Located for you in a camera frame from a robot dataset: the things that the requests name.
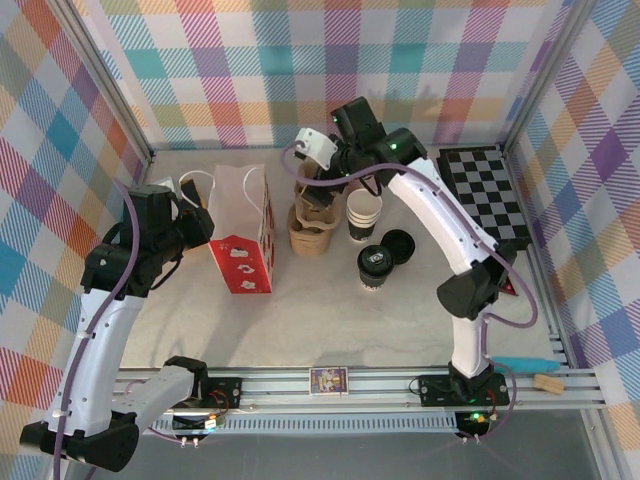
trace stacked cups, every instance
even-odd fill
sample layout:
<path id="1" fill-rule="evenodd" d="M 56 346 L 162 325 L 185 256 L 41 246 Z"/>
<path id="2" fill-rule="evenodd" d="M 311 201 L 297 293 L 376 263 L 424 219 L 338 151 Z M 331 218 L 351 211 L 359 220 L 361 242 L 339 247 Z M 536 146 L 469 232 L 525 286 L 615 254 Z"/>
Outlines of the stacked cups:
<path id="1" fill-rule="evenodd" d="M 374 197 L 365 189 L 351 192 L 347 197 L 347 219 L 351 238 L 356 242 L 367 240 L 373 233 L 381 210 L 380 197 Z"/>

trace white table surface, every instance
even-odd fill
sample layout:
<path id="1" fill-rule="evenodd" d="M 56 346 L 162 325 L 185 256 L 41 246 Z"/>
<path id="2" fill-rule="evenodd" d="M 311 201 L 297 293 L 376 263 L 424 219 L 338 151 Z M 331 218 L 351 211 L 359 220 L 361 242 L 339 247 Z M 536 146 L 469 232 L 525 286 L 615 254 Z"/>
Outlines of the white table surface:
<path id="1" fill-rule="evenodd" d="M 344 220 L 325 255 L 298 257 L 285 223 L 293 179 L 279 166 L 278 154 L 272 149 L 159 153 L 150 181 L 178 178 L 192 169 L 213 172 L 216 163 L 266 163 L 276 217 L 273 293 L 232 295 L 207 246 L 186 252 L 173 277 L 147 299 L 122 366 L 157 367 L 172 355 L 198 358 L 209 366 L 445 365 L 453 348 L 452 327 L 436 288 L 451 271 L 427 230 L 385 192 L 369 243 L 402 228 L 415 239 L 416 251 L 375 292 L 360 285 L 356 256 L 363 245 L 350 240 Z M 208 182 L 197 179 L 201 192 L 208 192 Z M 515 266 L 530 281 L 522 253 Z M 525 322 L 529 305 L 524 295 L 502 295 L 495 312 Z M 528 330 L 493 323 L 489 352 L 553 359 L 546 320 L 541 317 Z"/>

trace red paper bag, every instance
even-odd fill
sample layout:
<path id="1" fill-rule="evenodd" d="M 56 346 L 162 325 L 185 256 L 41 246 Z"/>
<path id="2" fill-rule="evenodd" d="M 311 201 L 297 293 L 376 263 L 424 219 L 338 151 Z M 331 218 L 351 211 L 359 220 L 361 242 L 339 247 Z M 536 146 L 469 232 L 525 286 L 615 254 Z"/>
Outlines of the red paper bag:
<path id="1" fill-rule="evenodd" d="M 271 293 L 274 220 L 264 166 L 218 165 L 209 195 L 209 248 L 231 293 Z"/>

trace wooden block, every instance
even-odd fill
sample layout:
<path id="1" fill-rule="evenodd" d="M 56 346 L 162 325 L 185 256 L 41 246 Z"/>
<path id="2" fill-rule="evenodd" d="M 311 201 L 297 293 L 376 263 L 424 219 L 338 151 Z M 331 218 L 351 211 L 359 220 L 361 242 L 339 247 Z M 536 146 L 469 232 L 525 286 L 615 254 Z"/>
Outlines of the wooden block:
<path id="1" fill-rule="evenodd" d="M 544 390 L 556 395 L 564 393 L 564 382 L 562 380 L 539 373 L 533 376 L 533 386 L 538 390 Z"/>

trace wall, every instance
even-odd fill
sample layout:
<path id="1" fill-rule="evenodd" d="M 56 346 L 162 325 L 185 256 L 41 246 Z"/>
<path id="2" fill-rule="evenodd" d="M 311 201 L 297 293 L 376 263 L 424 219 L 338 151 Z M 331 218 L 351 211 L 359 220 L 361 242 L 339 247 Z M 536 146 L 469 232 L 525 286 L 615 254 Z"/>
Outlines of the wall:
<path id="1" fill-rule="evenodd" d="M 573 0 L 75 0 L 157 148 L 284 146 L 365 95 L 425 144 L 502 140 Z"/>
<path id="2" fill-rule="evenodd" d="M 640 475 L 638 25 L 637 0 L 598 2 L 512 160 L 579 363 Z"/>
<path id="3" fill-rule="evenodd" d="M 0 0 L 0 478 L 31 479 L 80 313 L 84 256 L 142 163 L 45 0 Z"/>

